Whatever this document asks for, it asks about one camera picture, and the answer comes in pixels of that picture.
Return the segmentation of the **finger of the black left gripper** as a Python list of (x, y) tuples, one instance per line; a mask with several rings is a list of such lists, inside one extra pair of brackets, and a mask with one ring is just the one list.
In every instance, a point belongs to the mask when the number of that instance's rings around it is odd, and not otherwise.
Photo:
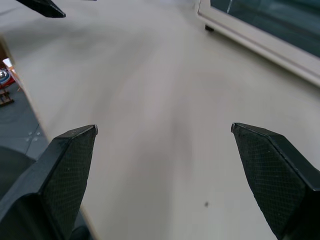
[(65, 18), (66, 14), (51, 0), (16, 0), (47, 18)]

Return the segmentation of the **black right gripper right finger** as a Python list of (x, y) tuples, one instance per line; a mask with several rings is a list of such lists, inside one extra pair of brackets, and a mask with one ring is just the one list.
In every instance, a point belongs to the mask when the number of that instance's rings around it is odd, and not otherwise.
[(320, 172), (283, 135), (234, 122), (243, 170), (278, 240), (320, 238)]

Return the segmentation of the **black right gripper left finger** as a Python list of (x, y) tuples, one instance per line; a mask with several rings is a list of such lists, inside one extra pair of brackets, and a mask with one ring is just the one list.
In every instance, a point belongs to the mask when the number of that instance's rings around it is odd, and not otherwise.
[(39, 159), (0, 149), (0, 237), (3, 240), (88, 240), (75, 226), (86, 191), (96, 125), (55, 137)]

